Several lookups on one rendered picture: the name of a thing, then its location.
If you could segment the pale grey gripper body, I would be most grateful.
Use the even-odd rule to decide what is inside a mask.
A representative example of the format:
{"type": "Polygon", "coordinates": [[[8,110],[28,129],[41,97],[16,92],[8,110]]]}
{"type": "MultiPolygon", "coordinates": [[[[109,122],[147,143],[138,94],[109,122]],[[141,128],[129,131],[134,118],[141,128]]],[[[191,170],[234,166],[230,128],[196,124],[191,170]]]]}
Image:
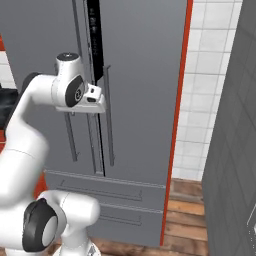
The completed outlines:
{"type": "Polygon", "coordinates": [[[106,102],[103,94],[100,95],[96,103],[79,103],[74,107],[57,107],[57,111],[76,112],[76,113],[104,113],[106,111],[106,102]]]}

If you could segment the grey fridge drawer short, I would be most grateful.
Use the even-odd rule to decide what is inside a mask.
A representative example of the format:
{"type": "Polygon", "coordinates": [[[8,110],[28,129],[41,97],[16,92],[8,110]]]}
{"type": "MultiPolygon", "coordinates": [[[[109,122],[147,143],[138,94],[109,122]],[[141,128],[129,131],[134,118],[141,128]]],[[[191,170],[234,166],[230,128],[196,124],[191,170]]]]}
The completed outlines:
{"type": "Polygon", "coordinates": [[[90,237],[143,246],[159,246],[162,228],[162,211],[104,203],[101,203],[100,207],[100,215],[134,220],[140,215],[142,225],[133,226],[98,219],[95,224],[88,228],[90,237]]]}

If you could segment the grey fridge drawer tall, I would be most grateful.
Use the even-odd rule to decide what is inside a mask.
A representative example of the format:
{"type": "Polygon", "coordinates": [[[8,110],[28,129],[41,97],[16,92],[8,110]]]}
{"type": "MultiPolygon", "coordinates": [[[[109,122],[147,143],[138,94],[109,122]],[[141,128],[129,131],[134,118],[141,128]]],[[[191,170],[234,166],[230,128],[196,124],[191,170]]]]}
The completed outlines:
{"type": "Polygon", "coordinates": [[[103,204],[164,210],[166,191],[164,185],[129,182],[53,170],[45,172],[45,179],[49,189],[90,195],[103,204]]]}

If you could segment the black appliance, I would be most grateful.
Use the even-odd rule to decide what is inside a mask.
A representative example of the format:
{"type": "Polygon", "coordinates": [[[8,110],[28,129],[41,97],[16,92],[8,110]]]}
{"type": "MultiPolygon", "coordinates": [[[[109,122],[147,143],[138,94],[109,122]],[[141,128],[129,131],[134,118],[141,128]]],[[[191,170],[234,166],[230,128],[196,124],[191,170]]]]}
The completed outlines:
{"type": "Polygon", "coordinates": [[[0,87],[0,130],[4,129],[17,98],[17,89],[0,87]]]}

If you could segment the grey fridge door wide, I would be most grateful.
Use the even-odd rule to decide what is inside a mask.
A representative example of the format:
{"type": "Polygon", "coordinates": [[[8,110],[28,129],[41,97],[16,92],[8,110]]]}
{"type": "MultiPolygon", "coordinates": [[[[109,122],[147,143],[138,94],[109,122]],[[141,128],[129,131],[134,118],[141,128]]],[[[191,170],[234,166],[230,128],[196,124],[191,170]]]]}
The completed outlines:
{"type": "MultiPolygon", "coordinates": [[[[114,166],[106,176],[165,185],[186,0],[100,0],[114,166]]],[[[101,120],[109,155],[107,124],[101,120]]]]}

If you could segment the grey fridge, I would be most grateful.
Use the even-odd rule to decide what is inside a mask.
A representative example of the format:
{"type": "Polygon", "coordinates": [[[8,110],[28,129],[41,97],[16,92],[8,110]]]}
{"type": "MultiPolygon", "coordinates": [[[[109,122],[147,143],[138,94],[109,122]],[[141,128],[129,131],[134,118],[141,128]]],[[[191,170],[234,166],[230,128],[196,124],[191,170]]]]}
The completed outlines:
{"type": "Polygon", "coordinates": [[[186,0],[0,0],[0,246],[156,246],[186,0]]]}

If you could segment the red cabinet side panel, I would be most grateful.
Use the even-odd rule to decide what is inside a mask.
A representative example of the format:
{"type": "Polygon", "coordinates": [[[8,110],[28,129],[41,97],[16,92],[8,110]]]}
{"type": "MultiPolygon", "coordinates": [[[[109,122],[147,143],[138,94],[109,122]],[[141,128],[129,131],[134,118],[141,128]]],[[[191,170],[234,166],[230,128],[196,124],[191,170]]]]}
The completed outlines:
{"type": "Polygon", "coordinates": [[[186,3],[186,13],[185,13],[182,49],[181,49],[181,57],[180,57],[178,86],[177,86],[177,92],[176,92],[176,102],[175,102],[174,119],[173,119],[173,127],[172,127],[172,139],[171,139],[171,147],[170,147],[170,157],[169,157],[168,173],[167,173],[167,180],[166,180],[166,192],[165,192],[165,201],[164,201],[164,210],[163,210],[163,216],[162,216],[162,228],[161,228],[159,246],[164,245],[164,233],[165,233],[166,222],[167,222],[168,201],[169,201],[169,195],[170,195],[172,168],[173,168],[174,153],[175,153],[175,146],[176,146],[180,105],[181,105],[181,99],[182,99],[182,90],[183,90],[184,73],[185,73],[185,67],[186,67],[186,57],[187,57],[187,51],[188,51],[187,49],[188,49],[188,40],[189,40],[189,33],[190,33],[193,3],[194,3],[194,0],[187,0],[187,3],[186,3]]]}

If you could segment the grey fridge door narrow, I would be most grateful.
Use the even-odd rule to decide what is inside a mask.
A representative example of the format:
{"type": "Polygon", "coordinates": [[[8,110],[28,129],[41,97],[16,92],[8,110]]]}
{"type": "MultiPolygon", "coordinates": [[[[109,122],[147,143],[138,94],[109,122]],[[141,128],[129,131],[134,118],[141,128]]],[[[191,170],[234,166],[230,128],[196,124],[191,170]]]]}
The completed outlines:
{"type": "MultiPolygon", "coordinates": [[[[103,77],[103,48],[99,0],[0,0],[0,35],[17,88],[32,72],[54,75],[55,58],[77,53],[86,80],[103,77]]],[[[78,153],[73,162],[64,112],[35,106],[28,123],[50,143],[46,169],[103,175],[103,142],[98,114],[69,113],[78,153]]]]}

